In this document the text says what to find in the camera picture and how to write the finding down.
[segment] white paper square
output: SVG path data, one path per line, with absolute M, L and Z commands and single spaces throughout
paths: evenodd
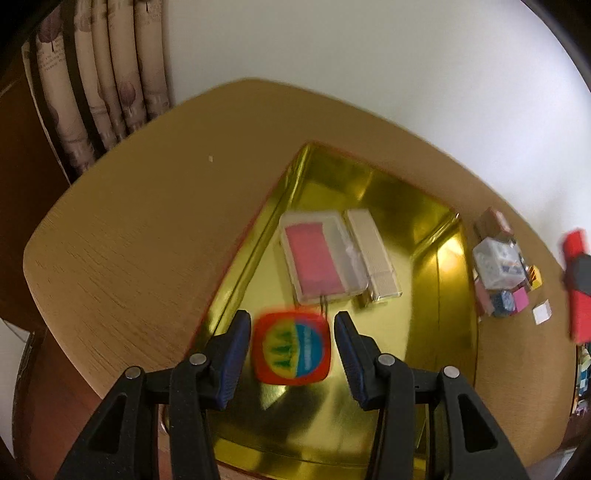
M 552 310 L 550 309 L 550 302 L 546 300 L 541 305 L 538 305 L 534 308 L 534 320 L 535 324 L 539 325 L 542 322 L 545 322 L 552 316 Z

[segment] wooden cabinet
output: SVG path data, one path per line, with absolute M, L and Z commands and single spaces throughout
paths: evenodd
M 26 330 L 44 323 L 22 273 L 22 252 L 67 187 L 19 53 L 0 80 L 0 317 Z

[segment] wooden table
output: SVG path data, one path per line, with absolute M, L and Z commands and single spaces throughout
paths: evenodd
M 576 353 L 562 270 L 498 195 L 425 141 L 360 109 L 300 89 L 245 80 L 151 122 L 105 155 L 30 239 L 24 271 L 52 334 L 101 396 L 128 365 L 181 360 L 249 222 L 307 141 L 366 159 L 458 211 L 470 225 L 503 211 L 544 285 L 552 318 L 531 309 L 479 328 L 476 389 L 522 461 L 560 444 Z M 477 242 L 472 231 L 468 243 Z

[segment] wooden floor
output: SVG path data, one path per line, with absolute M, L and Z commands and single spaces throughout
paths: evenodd
M 22 402 L 21 424 L 15 426 L 19 460 L 34 479 L 52 480 L 100 399 L 50 333 L 34 359 Z M 160 478 L 171 478 L 170 460 L 163 453 Z

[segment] pink card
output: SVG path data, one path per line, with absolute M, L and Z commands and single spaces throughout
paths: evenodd
M 345 292 L 322 231 L 322 223 L 298 223 L 285 228 L 302 296 L 314 298 Z

